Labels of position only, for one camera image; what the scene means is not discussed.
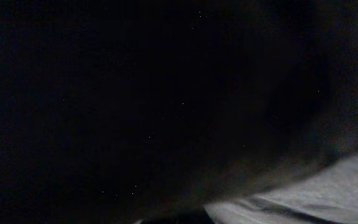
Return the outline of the dark blue shorts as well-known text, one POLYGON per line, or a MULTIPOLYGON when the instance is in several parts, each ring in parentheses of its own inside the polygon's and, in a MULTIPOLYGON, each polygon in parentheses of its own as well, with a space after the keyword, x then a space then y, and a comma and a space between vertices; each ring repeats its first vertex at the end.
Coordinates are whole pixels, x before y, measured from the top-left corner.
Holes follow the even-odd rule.
POLYGON ((131 223, 358 154, 358 1, 0 1, 0 223, 131 223))

